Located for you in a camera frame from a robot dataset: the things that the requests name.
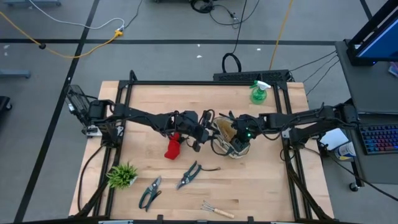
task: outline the floor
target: floor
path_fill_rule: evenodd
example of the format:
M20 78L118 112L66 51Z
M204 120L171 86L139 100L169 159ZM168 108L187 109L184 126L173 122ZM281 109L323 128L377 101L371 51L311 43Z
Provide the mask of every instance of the floor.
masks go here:
M385 1L366 0L366 3L374 14ZM85 23L91 20L91 13L93 26L114 16L128 21L139 4L138 0L61 2L60 7L40 6L57 19L67 21ZM243 1L221 2L240 17ZM365 1L295 1L282 36L286 41L281 42L272 69L293 69L334 51L333 41L351 38L366 23L368 18L361 2ZM251 11L255 3L256 0L249 0L246 10ZM238 45L236 50L244 71L268 70L274 49L272 40L278 36L288 4L289 0L260 0L256 12L243 24L240 39L252 40ZM97 42L111 38L119 27L114 22L86 33L82 27L51 21L29 5L0 4L0 11L31 36L52 43L47 47L68 55L74 55L82 46L82 52L87 52ZM230 22L221 9L213 15ZM62 101L58 102L65 79L79 84L88 95L97 95L103 80L127 79L131 69L140 80L212 80L214 73L221 72L222 56L233 49L231 40L237 33L231 27L215 24L208 15L194 12L185 0L163 0L160 4L143 0L137 19L120 38L123 41L80 60L71 60L40 50L0 19L0 68L32 72L30 79L0 80L0 95L10 96L14 104L0 129L0 223L14 221L36 158L46 144L49 144L47 156L23 220L67 217L85 138L80 133L81 124ZM294 71L296 81L305 80L321 64ZM233 71L235 67L227 61L227 70ZM305 82L307 91L328 67ZM309 94L308 103L316 108L322 102L334 105L348 98L343 72L337 64ZM54 111L60 111L59 118ZM348 189L352 176L332 161L325 160L324 170L336 218L346 222L396 223L398 213L393 200L370 187L352 193ZM377 186L398 195L396 185Z

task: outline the white container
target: white container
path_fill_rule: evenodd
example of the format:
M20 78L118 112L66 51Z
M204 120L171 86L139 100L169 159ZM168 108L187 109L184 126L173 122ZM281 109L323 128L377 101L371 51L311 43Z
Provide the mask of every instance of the white container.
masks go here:
M352 142L344 144L335 150L335 156L339 160L346 160L355 157L354 145Z

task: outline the blue screen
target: blue screen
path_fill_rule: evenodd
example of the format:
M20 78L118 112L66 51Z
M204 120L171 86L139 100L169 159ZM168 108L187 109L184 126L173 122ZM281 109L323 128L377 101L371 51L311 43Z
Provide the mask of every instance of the blue screen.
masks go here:
M358 57L385 58L390 59L390 61L398 61L398 19L365 47L358 54Z

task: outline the red object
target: red object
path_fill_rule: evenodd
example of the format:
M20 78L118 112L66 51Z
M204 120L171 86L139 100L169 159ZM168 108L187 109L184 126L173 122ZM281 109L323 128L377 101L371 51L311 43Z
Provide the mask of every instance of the red object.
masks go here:
M169 146L167 148L167 152L164 154L164 157L168 159L174 160L180 154L180 134L174 133L174 135L170 138Z

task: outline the chair wheel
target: chair wheel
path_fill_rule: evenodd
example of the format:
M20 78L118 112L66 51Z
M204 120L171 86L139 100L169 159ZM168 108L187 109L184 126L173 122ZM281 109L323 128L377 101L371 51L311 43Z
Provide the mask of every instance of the chair wheel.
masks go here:
M8 103L7 106L6 106L6 110L10 111L11 109L12 109L12 104Z
M349 189L353 192L357 192L359 190L359 187L356 185L355 182L352 182L349 184Z

